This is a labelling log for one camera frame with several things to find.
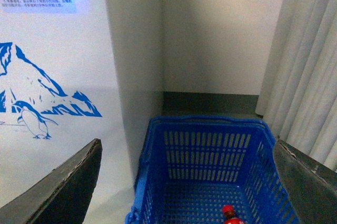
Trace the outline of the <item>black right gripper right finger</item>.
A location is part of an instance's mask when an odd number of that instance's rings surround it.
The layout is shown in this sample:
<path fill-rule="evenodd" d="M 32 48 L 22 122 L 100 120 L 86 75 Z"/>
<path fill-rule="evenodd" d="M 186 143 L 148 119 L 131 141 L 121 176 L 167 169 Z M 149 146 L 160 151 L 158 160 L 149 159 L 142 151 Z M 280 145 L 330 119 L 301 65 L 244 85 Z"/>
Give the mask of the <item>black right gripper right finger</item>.
<path fill-rule="evenodd" d="M 336 172 L 282 140 L 273 159 L 300 223 L 336 223 Z"/>

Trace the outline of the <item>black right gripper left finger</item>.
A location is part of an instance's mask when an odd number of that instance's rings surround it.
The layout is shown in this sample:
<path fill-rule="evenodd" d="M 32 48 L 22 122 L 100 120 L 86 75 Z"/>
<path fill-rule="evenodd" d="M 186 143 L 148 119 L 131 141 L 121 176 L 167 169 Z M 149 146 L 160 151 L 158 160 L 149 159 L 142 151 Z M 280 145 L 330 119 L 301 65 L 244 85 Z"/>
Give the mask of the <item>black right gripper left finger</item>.
<path fill-rule="evenodd" d="M 94 139 L 1 207 L 1 223 L 83 223 L 98 180 L 102 143 Z"/>

